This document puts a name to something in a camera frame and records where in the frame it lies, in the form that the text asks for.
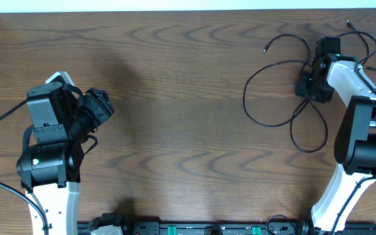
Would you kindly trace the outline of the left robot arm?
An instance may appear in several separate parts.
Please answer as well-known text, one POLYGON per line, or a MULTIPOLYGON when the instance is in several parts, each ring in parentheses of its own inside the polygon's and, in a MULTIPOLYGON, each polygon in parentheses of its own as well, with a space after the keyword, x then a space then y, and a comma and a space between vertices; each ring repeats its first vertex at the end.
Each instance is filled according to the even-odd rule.
POLYGON ((23 134, 16 170, 30 202, 34 234, 77 234, 83 143, 114 113, 105 90, 82 92, 55 72, 27 92, 33 124, 23 134))

